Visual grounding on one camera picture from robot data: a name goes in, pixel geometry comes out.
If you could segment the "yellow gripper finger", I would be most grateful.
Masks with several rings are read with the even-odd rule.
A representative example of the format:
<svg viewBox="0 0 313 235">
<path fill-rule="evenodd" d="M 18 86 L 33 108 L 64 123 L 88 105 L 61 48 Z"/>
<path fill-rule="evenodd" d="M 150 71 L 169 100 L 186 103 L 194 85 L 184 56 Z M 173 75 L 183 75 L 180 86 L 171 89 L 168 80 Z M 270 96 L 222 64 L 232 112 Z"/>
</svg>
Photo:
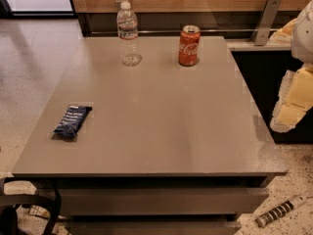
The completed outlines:
<svg viewBox="0 0 313 235">
<path fill-rule="evenodd" d="M 294 24 L 295 19 L 289 21 L 282 28 L 278 29 L 270 36 L 270 41 L 279 44 L 290 44 Z"/>
<path fill-rule="evenodd" d="M 286 133 L 294 129 L 313 107 L 313 67 L 287 70 L 278 96 L 270 127 L 275 132 Z"/>
</svg>

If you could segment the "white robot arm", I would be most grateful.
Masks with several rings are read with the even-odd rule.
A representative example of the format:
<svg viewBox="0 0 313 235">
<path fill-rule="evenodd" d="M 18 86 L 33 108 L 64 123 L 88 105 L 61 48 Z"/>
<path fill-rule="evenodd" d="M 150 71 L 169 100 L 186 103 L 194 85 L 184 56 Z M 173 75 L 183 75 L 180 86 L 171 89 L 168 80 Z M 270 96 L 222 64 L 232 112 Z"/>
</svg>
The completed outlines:
<svg viewBox="0 0 313 235">
<path fill-rule="evenodd" d="M 297 71 L 287 70 L 282 78 L 270 127 L 285 133 L 294 129 L 313 108 L 313 1 L 270 37 L 277 43 L 289 43 L 291 55 L 303 65 Z"/>
</svg>

